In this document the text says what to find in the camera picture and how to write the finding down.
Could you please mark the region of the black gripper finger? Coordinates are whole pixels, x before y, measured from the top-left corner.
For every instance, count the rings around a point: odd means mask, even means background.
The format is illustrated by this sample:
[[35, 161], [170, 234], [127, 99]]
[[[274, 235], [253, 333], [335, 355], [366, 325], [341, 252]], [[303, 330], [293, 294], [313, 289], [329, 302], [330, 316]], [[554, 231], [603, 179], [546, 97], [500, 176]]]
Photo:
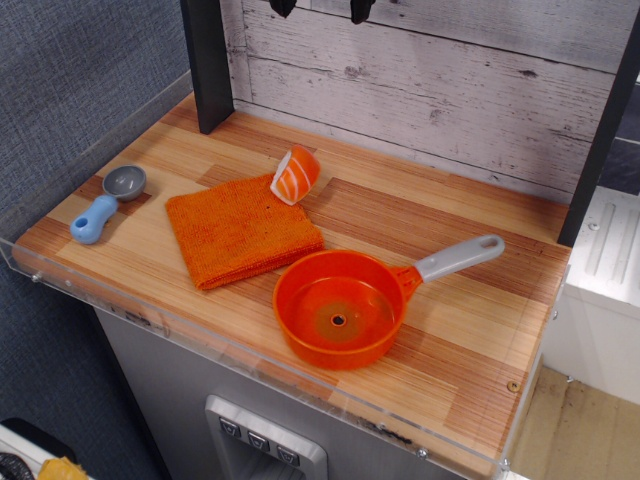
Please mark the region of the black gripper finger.
[[365, 22], [370, 16], [371, 8], [373, 5], [374, 0], [351, 0], [351, 22], [355, 25], [359, 25]]
[[296, 0], [269, 0], [274, 12], [283, 18], [287, 18], [296, 6]]

